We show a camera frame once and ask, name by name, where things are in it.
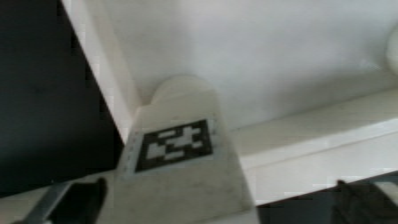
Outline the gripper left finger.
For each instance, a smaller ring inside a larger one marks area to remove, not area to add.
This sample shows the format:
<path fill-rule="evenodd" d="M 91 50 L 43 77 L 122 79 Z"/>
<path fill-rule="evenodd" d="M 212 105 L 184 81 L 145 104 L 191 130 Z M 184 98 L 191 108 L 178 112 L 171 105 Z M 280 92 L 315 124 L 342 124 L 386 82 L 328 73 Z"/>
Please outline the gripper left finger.
<path fill-rule="evenodd" d="M 104 178 L 56 184 L 26 218 L 13 224 L 97 224 L 107 191 Z"/>

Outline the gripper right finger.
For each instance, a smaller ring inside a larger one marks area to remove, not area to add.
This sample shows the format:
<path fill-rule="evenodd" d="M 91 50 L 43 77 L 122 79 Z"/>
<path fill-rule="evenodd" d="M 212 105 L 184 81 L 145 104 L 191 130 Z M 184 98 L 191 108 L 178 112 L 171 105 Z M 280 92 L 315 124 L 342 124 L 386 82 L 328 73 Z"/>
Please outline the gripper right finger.
<path fill-rule="evenodd" d="M 398 224 L 398 184 L 395 182 L 338 181 L 335 224 Z"/>

